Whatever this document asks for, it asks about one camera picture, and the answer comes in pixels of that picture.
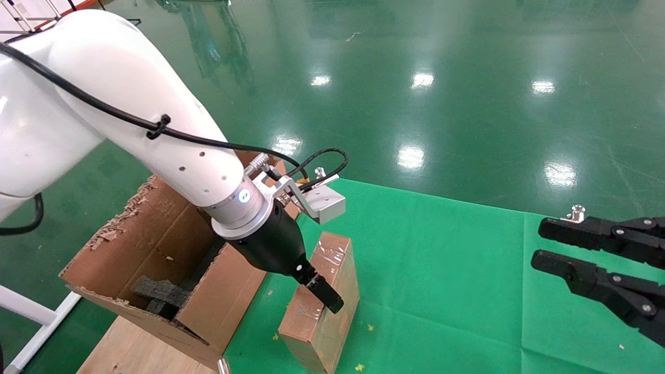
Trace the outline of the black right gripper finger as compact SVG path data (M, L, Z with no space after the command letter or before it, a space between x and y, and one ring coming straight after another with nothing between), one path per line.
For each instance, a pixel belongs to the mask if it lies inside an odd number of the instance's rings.
M605 251L664 269L663 217L641 217L613 222L589 216L579 223L544 218L538 233L545 239L579 248Z
M538 249L535 270L563 279L570 292L603 304L624 324L664 346L664 287L646 279L609 273L595 263Z

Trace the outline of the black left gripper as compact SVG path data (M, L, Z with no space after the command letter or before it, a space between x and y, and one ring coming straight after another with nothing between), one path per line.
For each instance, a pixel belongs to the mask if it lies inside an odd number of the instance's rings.
M268 219L256 232L229 243L255 268L296 279L331 313L343 308L342 296L307 260L301 230L280 202L273 201Z

